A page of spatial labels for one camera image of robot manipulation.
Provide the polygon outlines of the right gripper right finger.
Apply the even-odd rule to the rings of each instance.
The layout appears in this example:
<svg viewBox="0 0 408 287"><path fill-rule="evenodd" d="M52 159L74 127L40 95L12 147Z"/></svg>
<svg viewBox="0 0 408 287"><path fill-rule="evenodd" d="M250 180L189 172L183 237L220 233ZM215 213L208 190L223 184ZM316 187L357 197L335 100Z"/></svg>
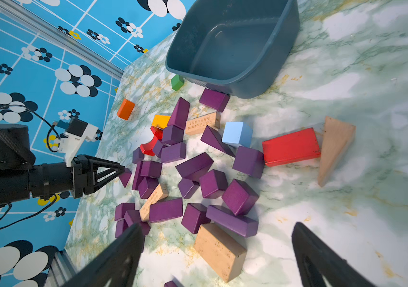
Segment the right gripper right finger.
<svg viewBox="0 0 408 287"><path fill-rule="evenodd" d="M374 285L301 222L296 222L294 226L292 246L304 287L372 287Z"/></svg>

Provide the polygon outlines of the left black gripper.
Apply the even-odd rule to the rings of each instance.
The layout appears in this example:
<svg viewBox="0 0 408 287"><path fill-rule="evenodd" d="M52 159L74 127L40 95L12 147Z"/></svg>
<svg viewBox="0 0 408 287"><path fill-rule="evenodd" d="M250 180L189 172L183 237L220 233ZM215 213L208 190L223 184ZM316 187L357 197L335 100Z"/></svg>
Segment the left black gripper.
<svg viewBox="0 0 408 287"><path fill-rule="evenodd" d="M71 168L71 193L75 199L99 191L126 171L126 168L117 162L89 155L77 155L71 162Z"/></svg>

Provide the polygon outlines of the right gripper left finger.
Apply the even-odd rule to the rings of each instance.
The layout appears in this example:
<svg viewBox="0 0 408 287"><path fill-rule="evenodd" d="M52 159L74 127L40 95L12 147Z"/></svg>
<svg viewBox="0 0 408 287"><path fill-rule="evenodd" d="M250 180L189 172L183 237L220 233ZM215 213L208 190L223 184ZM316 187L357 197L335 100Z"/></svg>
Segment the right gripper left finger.
<svg viewBox="0 0 408 287"><path fill-rule="evenodd" d="M143 249L142 228L139 224L133 224L90 264L63 285L65 287L131 287Z"/></svg>

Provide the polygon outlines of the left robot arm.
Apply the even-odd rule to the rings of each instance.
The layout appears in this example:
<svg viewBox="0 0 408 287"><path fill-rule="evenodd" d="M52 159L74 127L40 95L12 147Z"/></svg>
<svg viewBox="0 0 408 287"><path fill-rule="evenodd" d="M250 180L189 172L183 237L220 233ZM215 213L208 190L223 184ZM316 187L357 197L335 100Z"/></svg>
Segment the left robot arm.
<svg viewBox="0 0 408 287"><path fill-rule="evenodd" d="M69 127L58 142L64 160L36 165L28 127L0 124L0 208L31 197L48 200L64 191L77 199L99 191L122 175L126 168L119 163L77 153L96 132L97 127L91 124Z"/></svg>

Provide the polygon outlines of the purple brick beside bin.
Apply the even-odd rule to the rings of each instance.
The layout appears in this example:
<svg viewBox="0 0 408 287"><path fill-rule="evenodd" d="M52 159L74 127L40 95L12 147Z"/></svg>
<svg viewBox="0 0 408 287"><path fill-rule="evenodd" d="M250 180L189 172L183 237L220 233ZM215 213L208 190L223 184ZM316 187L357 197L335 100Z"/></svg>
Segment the purple brick beside bin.
<svg viewBox="0 0 408 287"><path fill-rule="evenodd" d="M218 112L224 112L229 100L230 96L228 94L206 88L204 89L199 102Z"/></svg>

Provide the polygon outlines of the dark teal storage bin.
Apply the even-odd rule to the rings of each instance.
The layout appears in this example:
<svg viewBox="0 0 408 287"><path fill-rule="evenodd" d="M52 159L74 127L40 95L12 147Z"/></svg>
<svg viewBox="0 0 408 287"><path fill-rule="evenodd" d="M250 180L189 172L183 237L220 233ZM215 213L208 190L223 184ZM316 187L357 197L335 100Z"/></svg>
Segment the dark teal storage bin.
<svg viewBox="0 0 408 287"><path fill-rule="evenodd" d="M298 2L196 1L169 47L168 71L250 99L274 82L300 30Z"/></svg>

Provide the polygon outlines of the purple brick left edge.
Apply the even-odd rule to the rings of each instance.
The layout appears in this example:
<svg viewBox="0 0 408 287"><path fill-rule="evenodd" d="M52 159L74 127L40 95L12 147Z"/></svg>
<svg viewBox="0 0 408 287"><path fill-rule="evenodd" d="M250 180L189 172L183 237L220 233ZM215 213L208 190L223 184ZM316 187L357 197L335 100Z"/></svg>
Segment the purple brick left edge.
<svg viewBox="0 0 408 287"><path fill-rule="evenodd" d="M131 176L132 176L132 171L129 168L125 168L124 172L118 176L124 188L127 187Z"/></svg>

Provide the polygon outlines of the lone purple brick front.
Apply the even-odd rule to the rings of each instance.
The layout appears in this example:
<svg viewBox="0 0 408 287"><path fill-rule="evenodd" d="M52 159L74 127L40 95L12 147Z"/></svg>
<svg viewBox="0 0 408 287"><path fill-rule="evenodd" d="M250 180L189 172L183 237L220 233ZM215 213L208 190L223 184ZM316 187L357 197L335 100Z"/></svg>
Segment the lone purple brick front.
<svg viewBox="0 0 408 287"><path fill-rule="evenodd" d="M184 287L183 284L176 278L167 279L164 283L164 287Z"/></svg>

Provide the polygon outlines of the red arch brick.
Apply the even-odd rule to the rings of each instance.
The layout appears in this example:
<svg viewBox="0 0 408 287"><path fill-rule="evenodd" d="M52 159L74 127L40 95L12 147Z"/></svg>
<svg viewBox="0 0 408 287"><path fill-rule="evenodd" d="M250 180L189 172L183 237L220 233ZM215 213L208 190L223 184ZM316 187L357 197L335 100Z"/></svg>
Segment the red arch brick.
<svg viewBox="0 0 408 287"><path fill-rule="evenodd" d="M150 130L152 131L153 138L148 143L143 143L140 145L140 150L144 155L155 156L153 148L159 140L162 140L163 129L151 126Z"/></svg>

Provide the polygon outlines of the natural wood slanted brick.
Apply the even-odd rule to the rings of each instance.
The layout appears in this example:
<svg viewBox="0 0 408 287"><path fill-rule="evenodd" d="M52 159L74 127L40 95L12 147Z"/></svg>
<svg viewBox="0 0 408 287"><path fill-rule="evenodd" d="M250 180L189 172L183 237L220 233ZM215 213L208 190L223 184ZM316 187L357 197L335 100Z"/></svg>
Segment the natural wood slanted brick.
<svg viewBox="0 0 408 287"><path fill-rule="evenodd" d="M169 196L168 189L162 184L159 184L147 199L145 204L139 210L139 215L142 222L148 222L150 220L150 207L152 204L156 204L161 200L164 200Z"/></svg>

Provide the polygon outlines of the orange brick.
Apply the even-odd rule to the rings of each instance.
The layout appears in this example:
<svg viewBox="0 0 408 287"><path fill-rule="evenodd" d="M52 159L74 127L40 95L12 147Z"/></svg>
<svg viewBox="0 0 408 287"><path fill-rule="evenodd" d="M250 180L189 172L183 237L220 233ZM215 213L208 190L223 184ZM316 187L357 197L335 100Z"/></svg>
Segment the orange brick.
<svg viewBox="0 0 408 287"><path fill-rule="evenodd" d="M128 120L133 112L135 104L127 99L123 99L118 112L117 116L121 119Z"/></svg>

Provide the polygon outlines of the purple long brick centre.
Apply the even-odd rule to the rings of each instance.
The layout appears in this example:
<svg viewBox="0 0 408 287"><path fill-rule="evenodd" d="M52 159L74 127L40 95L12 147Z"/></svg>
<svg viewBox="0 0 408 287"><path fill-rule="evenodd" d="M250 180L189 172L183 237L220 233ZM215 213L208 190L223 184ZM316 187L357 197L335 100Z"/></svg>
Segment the purple long brick centre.
<svg viewBox="0 0 408 287"><path fill-rule="evenodd" d="M149 222L163 222L180 218L184 214L182 197L174 197L150 206Z"/></svg>

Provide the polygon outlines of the yellow long brick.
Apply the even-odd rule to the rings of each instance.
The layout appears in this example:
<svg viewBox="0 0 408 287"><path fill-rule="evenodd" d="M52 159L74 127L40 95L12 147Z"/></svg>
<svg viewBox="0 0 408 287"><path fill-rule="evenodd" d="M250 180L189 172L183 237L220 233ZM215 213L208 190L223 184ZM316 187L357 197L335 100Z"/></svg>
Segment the yellow long brick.
<svg viewBox="0 0 408 287"><path fill-rule="evenodd" d="M155 115L152 121L152 126L158 129L165 129L168 126L170 116Z"/></svg>

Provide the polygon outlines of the natural wood large brick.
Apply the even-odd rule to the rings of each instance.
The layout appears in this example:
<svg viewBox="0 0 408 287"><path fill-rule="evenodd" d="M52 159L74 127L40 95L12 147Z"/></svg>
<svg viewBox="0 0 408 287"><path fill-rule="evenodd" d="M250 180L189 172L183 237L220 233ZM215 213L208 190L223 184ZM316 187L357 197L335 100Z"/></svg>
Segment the natural wood large brick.
<svg viewBox="0 0 408 287"><path fill-rule="evenodd" d="M200 226L194 249L225 283L241 274L248 252L214 223Z"/></svg>

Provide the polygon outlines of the purple tall triangle brick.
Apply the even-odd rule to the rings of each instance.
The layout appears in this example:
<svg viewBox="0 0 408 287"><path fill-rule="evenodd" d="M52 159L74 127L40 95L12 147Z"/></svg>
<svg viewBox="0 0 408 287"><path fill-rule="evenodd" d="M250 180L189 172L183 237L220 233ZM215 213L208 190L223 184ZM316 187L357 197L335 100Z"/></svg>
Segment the purple tall triangle brick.
<svg viewBox="0 0 408 287"><path fill-rule="evenodd" d="M190 103L184 98L180 97L169 119L168 126L175 126L185 130L190 110Z"/></svg>

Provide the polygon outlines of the natural wood printed brick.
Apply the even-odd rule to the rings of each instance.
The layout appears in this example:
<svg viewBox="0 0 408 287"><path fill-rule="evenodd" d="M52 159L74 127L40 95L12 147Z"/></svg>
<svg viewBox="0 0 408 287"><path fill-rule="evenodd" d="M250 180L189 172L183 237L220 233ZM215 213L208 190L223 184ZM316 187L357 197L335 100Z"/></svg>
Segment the natural wood printed brick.
<svg viewBox="0 0 408 287"><path fill-rule="evenodd" d="M215 130L220 128L221 115L219 112L213 112L201 117L197 117L192 120L188 120L185 127L186 135L197 135L205 131L206 127L209 126Z"/></svg>

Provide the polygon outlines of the red rectangular brick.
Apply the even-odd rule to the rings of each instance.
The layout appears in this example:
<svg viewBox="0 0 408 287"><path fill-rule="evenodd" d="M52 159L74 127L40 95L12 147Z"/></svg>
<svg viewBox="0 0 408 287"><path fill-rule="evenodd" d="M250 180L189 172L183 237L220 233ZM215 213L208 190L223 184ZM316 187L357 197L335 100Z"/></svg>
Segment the red rectangular brick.
<svg viewBox="0 0 408 287"><path fill-rule="evenodd" d="M313 128L279 136L262 143L264 162L268 167L317 159L321 149Z"/></svg>

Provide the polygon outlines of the purple wedge brick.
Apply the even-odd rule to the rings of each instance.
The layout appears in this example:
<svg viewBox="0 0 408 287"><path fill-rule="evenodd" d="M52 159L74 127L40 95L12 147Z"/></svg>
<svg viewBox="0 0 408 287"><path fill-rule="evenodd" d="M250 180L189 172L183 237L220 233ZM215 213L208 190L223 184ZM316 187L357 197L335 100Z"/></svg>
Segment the purple wedge brick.
<svg viewBox="0 0 408 287"><path fill-rule="evenodd" d="M205 127L200 140L231 157L235 157L235 154L231 148L223 142L223 137L219 134L219 132L210 126Z"/></svg>

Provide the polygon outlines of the green cube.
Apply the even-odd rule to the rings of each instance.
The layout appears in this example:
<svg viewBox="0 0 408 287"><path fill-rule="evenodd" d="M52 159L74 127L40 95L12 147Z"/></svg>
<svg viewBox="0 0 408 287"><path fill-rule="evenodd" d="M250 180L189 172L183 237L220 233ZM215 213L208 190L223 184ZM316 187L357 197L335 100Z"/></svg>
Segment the green cube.
<svg viewBox="0 0 408 287"><path fill-rule="evenodd" d="M174 75L171 79L171 86L174 91L178 91L184 85L184 78L181 75Z"/></svg>

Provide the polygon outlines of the natural wood triangle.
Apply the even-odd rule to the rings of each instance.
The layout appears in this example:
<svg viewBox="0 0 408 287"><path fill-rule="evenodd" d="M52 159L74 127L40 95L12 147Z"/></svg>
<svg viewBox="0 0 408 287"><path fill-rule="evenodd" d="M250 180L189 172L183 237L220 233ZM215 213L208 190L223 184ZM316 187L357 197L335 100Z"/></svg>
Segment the natural wood triangle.
<svg viewBox="0 0 408 287"><path fill-rule="evenodd" d="M356 126L325 117L324 137L318 173L318 185L324 187L342 156L355 139Z"/></svg>

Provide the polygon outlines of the light blue cube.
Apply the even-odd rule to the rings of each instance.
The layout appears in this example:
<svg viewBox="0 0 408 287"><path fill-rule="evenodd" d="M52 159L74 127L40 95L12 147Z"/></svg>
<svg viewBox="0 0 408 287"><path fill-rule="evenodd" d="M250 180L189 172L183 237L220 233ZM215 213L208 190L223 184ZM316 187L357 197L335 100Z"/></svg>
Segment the light blue cube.
<svg viewBox="0 0 408 287"><path fill-rule="evenodd" d="M232 147L251 146L253 129L244 122L227 122L222 141Z"/></svg>

